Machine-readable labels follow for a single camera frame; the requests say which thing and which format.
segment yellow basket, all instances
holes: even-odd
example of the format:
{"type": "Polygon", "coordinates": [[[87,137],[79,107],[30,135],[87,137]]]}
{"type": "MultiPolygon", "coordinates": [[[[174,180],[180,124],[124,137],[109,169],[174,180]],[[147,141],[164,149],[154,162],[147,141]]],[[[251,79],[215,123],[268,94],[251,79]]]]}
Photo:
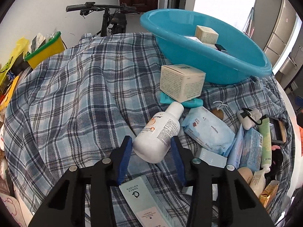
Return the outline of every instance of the yellow basket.
{"type": "Polygon", "coordinates": [[[58,31],[54,38],[49,40],[49,42],[35,50],[33,53],[27,55],[24,60],[29,63],[32,69],[34,69],[43,60],[52,55],[61,53],[64,49],[61,32],[58,31]]]}

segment bicycle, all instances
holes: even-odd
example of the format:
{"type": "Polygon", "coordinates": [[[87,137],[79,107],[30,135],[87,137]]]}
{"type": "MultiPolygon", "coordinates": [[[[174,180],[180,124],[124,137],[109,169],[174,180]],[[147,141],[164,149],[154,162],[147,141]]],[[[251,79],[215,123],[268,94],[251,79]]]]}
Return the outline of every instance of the bicycle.
{"type": "Polygon", "coordinates": [[[136,7],[127,6],[125,3],[123,3],[121,6],[116,6],[97,5],[95,2],[86,2],[85,4],[71,5],[66,7],[66,12],[79,10],[80,15],[83,16],[83,18],[92,12],[104,11],[101,30],[95,34],[95,36],[100,34],[101,37],[107,36],[107,28],[110,24],[113,25],[111,28],[109,28],[109,33],[111,35],[126,32],[126,15],[124,13],[121,13],[122,11],[139,14],[139,12],[136,11],[136,7]],[[115,9],[115,12],[113,14],[110,13],[111,8],[115,9]]]}

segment green basket rim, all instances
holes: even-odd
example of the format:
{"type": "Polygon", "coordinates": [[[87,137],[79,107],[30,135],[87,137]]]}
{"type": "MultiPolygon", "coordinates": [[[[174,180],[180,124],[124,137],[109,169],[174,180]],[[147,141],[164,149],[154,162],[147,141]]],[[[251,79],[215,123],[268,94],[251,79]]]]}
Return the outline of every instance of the green basket rim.
{"type": "Polygon", "coordinates": [[[41,46],[40,48],[38,48],[37,50],[35,50],[33,53],[28,54],[24,60],[28,61],[31,58],[33,58],[34,56],[36,56],[37,54],[39,54],[41,51],[43,51],[44,49],[46,49],[48,46],[52,45],[55,41],[58,40],[58,38],[61,36],[61,31],[58,31],[57,34],[54,36],[53,39],[49,40],[49,42],[47,42],[45,45],[41,46]]]}

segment light blue box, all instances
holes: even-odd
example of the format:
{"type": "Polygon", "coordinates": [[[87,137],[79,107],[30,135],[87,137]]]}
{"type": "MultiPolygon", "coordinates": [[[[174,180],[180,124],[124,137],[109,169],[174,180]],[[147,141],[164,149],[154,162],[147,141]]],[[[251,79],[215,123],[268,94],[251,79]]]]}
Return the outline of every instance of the light blue box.
{"type": "Polygon", "coordinates": [[[260,170],[262,159],[263,136],[254,128],[249,129],[244,137],[244,147],[239,167],[248,167],[254,173],[260,170]]]}

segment bicycle handlebar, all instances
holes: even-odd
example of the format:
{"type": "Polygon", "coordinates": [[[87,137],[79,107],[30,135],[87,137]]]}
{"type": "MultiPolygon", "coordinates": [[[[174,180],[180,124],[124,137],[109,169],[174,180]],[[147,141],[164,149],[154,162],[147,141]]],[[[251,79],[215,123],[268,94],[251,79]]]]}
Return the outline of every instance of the bicycle handlebar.
{"type": "Polygon", "coordinates": [[[82,10],[82,9],[86,9],[85,4],[70,5],[70,6],[66,7],[66,12],[77,11],[77,10],[82,10]]]}
{"type": "Polygon", "coordinates": [[[125,3],[122,6],[117,5],[98,5],[94,4],[94,2],[86,2],[85,4],[71,5],[66,7],[66,12],[84,10],[90,8],[113,8],[113,9],[122,9],[126,11],[134,11],[136,12],[136,7],[127,6],[125,3]]]}

